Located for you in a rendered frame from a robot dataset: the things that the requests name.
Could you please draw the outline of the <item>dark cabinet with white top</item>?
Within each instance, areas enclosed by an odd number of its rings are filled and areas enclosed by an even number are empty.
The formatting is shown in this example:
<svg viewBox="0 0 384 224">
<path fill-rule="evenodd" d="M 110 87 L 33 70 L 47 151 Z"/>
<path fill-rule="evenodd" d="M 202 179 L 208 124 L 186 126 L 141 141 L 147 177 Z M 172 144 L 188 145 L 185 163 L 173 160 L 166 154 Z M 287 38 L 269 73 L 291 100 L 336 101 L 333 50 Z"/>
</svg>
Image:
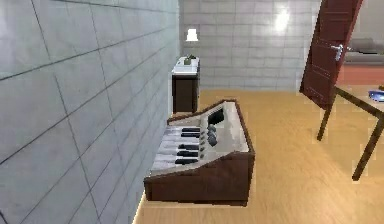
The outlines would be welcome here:
<svg viewBox="0 0 384 224">
<path fill-rule="evenodd" d="M 196 57 L 192 60 L 191 65 L 184 65 L 185 58 L 186 56 L 180 57 L 172 70 L 174 113 L 193 113 L 197 110 L 200 61 Z"/>
</svg>

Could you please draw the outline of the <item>brown wooden keyboard synthesizer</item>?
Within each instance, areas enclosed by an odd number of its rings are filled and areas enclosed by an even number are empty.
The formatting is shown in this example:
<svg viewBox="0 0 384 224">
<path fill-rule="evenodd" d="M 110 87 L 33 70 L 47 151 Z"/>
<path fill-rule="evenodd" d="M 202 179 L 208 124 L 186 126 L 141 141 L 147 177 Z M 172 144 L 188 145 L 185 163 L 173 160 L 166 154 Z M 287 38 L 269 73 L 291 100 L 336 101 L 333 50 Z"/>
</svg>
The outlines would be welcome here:
<svg viewBox="0 0 384 224">
<path fill-rule="evenodd" d="M 144 178 L 146 199 L 245 206 L 255 157 L 235 99 L 172 117 Z"/>
</svg>

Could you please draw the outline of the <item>dark red room door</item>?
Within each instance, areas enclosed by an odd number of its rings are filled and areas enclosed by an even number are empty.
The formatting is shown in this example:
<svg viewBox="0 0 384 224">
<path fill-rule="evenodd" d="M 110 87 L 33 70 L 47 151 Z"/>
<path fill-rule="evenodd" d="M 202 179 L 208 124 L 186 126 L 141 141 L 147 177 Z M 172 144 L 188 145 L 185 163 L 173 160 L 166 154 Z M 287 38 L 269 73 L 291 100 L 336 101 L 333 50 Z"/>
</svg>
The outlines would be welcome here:
<svg viewBox="0 0 384 224">
<path fill-rule="evenodd" d="M 363 0 L 322 0 L 299 92 L 325 110 Z M 341 59 L 331 45 L 344 46 Z"/>
</svg>

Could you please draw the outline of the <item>brown wooden table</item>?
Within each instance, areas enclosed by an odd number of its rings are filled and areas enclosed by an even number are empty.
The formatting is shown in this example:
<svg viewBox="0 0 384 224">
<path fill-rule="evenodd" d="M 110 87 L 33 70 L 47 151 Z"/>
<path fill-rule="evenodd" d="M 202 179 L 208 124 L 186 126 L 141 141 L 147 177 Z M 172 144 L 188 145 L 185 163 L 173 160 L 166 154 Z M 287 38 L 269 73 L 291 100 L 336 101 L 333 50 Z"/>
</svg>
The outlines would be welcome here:
<svg viewBox="0 0 384 224">
<path fill-rule="evenodd" d="M 377 119 L 376 125 L 371 133 L 367 145 L 365 146 L 359 162 L 352 174 L 352 180 L 358 181 L 368 164 L 377 142 L 384 131 L 384 103 L 374 101 L 369 97 L 369 91 L 373 85 L 335 85 L 331 91 L 329 102 L 325 106 L 325 113 L 322 118 L 320 128 L 317 133 L 317 140 L 321 141 L 337 96 L 362 109 Z"/>
</svg>

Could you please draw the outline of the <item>grey sofa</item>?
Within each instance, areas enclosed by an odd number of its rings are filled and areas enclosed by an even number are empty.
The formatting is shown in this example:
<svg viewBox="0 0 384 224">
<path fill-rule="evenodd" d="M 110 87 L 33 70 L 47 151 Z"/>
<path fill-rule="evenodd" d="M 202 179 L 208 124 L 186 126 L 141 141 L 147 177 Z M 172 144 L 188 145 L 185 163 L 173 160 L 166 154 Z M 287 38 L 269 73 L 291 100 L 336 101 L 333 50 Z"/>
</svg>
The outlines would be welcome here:
<svg viewBox="0 0 384 224">
<path fill-rule="evenodd" d="M 344 62 L 350 65 L 384 65 L 384 41 L 372 38 L 351 39 Z"/>
</svg>

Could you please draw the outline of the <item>blue dish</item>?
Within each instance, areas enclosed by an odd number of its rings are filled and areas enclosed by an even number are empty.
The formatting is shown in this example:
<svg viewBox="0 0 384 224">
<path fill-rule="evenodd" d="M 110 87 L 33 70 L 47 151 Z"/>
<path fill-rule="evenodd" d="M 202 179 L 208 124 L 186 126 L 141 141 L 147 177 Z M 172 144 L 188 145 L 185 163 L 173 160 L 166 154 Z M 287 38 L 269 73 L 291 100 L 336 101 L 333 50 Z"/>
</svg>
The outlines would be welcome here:
<svg viewBox="0 0 384 224">
<path fill-rule="evenodd" d="M 368 92 L 369 98 L 377 101 L 377 102 L 384 102 L 384 91 L 381 90 L 370 90 Z"/>
</svg>

